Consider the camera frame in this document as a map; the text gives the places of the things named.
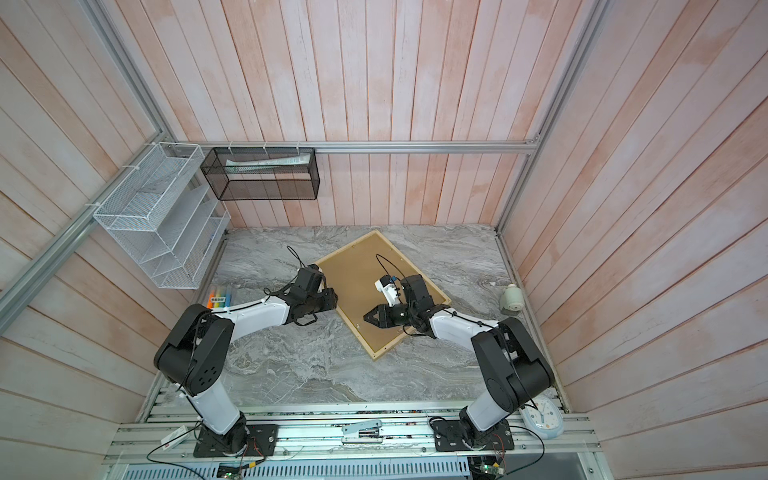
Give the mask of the light wooden picture frame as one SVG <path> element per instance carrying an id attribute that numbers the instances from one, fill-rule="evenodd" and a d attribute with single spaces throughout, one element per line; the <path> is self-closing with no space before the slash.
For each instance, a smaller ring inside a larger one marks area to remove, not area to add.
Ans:
<path id="1" fill-rule="evenodd" d="M 337 312 L 374 360 L 394 348 L 406 334 L 401 327 L 379 329 L 364 321 L 364 315 L 379 304 L 387 304 L 375 282 L 384 275 L 397 278 L 421 275 L 435 303 L 452 300 L 414 265 L 380 231 L 373 230 L 316 262 L 327 285 L 338 295 Z"/>

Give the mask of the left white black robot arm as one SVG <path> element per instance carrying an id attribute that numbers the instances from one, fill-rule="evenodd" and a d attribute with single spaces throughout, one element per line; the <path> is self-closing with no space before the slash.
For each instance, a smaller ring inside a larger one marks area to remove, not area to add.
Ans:
<path id="1" fill-rule="evenodd" d="M 184 311 L 155 354 L 153 363 L 184 392 L 202 420 L 201 433 L 226 456 L 247 449 L 245 414 L 230 399 L 220 376 L 236 340 L 272 327 L 295 323 L 337 307 L 338 296 L 315 264 L 302 266 L 281 289 L 258 301 L 210 309 L 193 304 Z"/>

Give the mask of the pack of coloured highlighters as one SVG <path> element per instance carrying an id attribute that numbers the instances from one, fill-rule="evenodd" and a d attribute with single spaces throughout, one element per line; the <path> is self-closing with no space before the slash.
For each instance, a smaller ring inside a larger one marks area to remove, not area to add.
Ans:
<path id="1" fill-rule="evenodd" d="M 228 308 L 232 305 L 233 295 L 234 290 L 231 287 L 214 286 L 207 296 L 206 306 L 209 309 Z"/>

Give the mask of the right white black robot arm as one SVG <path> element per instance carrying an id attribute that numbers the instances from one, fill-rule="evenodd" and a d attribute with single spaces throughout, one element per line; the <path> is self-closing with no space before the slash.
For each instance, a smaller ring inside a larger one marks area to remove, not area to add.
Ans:
<path id="1" fill-rule="evenodd" d="M 553 370 L 519 318 L 484 320 L 437 304 L 420 275 L 384 275 L 375 288 L 386 302 L 364 315 L 366 323 L 379 329 L 411 327 L 475 354 L 485 390 L 460 411 L 456 428 L 466 445 L 476 446 L 484 434 L 553 386 Z"/>

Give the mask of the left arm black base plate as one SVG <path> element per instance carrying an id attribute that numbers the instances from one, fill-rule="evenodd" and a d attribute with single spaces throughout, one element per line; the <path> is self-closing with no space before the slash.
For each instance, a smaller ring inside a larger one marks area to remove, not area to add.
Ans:
<path id="1" fill-rule="evenodd" d="M 219 435 L 203 425 L 193 457 L 270 457 L 275 452 L 278 429 L 277 424 L 235 424 L 229 433 Z"/>

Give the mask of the paper inside black basket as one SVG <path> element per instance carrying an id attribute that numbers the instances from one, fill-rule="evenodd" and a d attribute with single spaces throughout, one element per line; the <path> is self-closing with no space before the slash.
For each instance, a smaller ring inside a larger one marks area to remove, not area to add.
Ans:
<path id="1" fill-rule="evenodd" d="M 249 161 L 227 159 L 224 168 L 228 174 L 291 174 L 308 167 L 310 162 L 310 154 Z"/>

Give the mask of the white round clock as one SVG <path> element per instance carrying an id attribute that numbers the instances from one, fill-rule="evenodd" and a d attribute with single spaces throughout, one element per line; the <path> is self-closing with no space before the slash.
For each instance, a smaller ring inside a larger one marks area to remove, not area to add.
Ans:
<path id="1" fill-rule="evenodd" d="M 564 433 L 562 412 L 546 395 L 538 395 L 528 401 L 520 409 L 520 415 L 525 427 L 543 440 L 551 440 Z"/>

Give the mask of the brown cardboard backing board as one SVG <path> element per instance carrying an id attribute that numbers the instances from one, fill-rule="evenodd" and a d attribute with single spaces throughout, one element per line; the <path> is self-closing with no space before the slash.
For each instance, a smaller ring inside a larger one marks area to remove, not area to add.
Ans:
<path id="1" fill-rule="evenodd" d="M 417 307 L 451 299 L 380 231 L 374 230 L 317 262 L 337 295 L 337 311 L 376 360 L 418 330 Z"/>

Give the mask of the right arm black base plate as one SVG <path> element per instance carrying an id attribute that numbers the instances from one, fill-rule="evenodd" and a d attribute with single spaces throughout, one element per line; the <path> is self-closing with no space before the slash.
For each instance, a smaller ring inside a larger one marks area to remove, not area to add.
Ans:
<path id="1" fill-rule="evenodd" d="M 515 449 L 509 423 L 502 420 L 485 432 L 475 430 L 468 420 L 430 417 L 428 425 L 434 434 L 438 452 L 494 450 L 505 453 Z"/>

